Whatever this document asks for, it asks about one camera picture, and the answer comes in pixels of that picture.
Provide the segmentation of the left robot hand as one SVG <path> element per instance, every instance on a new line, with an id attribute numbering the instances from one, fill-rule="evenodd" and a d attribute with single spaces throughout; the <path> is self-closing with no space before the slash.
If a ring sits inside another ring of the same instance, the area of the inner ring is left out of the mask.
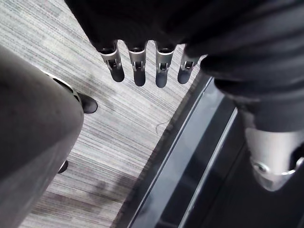
<path id="1" fill-rule="evenodd" d="M 114 81 L 124 79 L 117 42 L 145 83 L 147 42 L 156 47 L 156 85 L 164 87 L 177 45 L 178 82 L 194 66 L 214 78 L 244 123 L 257 182 L 282 188 L 304 162 L 304 3 L 301 0 L 68 0 Z"/>

